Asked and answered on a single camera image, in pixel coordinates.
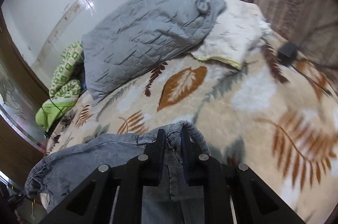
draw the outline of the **green blanket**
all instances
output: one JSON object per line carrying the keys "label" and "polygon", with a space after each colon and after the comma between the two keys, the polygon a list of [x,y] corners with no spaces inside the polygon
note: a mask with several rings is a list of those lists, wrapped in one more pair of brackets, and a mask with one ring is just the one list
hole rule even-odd
{"label": "green blanket", "polygon": [[61,62],[56,68],[49,97],[35,115],[36,123],[48,130],[53,122],[69,111],[77,102],[81,84],[78,79],[71,79],[74,68],[83,62],[81,42],[68,46],[61,55]]}

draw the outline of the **blanket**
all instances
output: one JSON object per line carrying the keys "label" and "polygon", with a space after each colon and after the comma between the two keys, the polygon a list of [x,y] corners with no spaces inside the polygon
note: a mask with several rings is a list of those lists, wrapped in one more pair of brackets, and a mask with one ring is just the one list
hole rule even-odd
{"label": "blanket", "polygon": [[[338,200],[338,98],[280,66],[287,80],[282,84],[271,60],[286,40],[275,33],[267,40],[271,49],[249,51],[241,70],[185,54],[127,82],[97,106],[86,91],[66,114],[72,121],[56,127],[48,154],[102,134],[143,134],[187,120],[221,163],[248,164],[307,224],[324,223]],[[302,55],[295,67],[333,92]],[[48,196],[41,197],[47,206]]]}
{"label": "blanket", "polygon": [[192,49],[191,55],[200,61],[210,59],[241,69],[248,50],[259,38],[271,33],[257,5],[241,0],[224,0],[227,8],[220,14],[214,28],[201,46]]}
{"label": "blanket", "polygon": [[197,45],[224,9],[223,0],[130,0],[121,5],[82,37],[92,105]]}
{"label": "blanket", "polygon": [[78,79],[71,79],[75,66],[83,62],[83,49],[80,42],[68,46],[61,55],[61,62],[55,69],[49,97],[35,115],[36,123],[46,129],[69,111],[77,102],[81,92]]}

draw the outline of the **white quilt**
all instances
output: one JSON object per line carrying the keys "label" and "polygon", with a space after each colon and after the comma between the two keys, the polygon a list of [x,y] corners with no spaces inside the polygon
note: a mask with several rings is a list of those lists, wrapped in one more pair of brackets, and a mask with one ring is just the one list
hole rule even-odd
{"label": "white quilt", "polygon": [[217,17],[212,31],[201,46],[193,49],[197,60],[219,60],[237,69],[256,42],[271,32],[259,7],[241,0],[224,0],[227,9]]}

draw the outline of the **bedsheet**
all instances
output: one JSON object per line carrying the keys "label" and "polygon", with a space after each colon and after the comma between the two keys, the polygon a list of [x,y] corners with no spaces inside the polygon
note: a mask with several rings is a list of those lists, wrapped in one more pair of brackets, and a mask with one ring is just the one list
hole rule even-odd
{"label": "bedsheet", "polygon": [[[271,47],[250,51],[241,71],[187,53],[97,106],[85,92],[56,127],[48,153],[105,133],[142,134],[187,120],[204,135],[212,156],[247,163],[305,222],[324,223],[338,201],[337,96],[302,56],[295,67],[332,97],[294,69],[275,66],[273,48],[286,40],[273,33],[267,41]],[[48,204],[48,196],[41,197]]]}

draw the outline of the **blue fabric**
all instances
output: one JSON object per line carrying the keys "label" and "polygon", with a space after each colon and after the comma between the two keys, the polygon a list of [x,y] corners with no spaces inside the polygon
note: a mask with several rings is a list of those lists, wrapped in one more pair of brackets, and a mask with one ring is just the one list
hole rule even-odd
{"label": "blue fabric", "polygon": [[[163,177],[159,187],[144,187],[142,223],[204,223],[203,188],[188,187],[182,167],[181,136],[186,128],[190,138],[210,155],[203,135],[187,121],[161,127],[166,132]],[[57,151],[43,158],[30,172],[25,184],[28,197],[50,195],[50,212],[80,182],[101,164],[116,167],[142,154],[146,144],[156,140],[158,129],[148,133],[105,134],[87,144]]]}

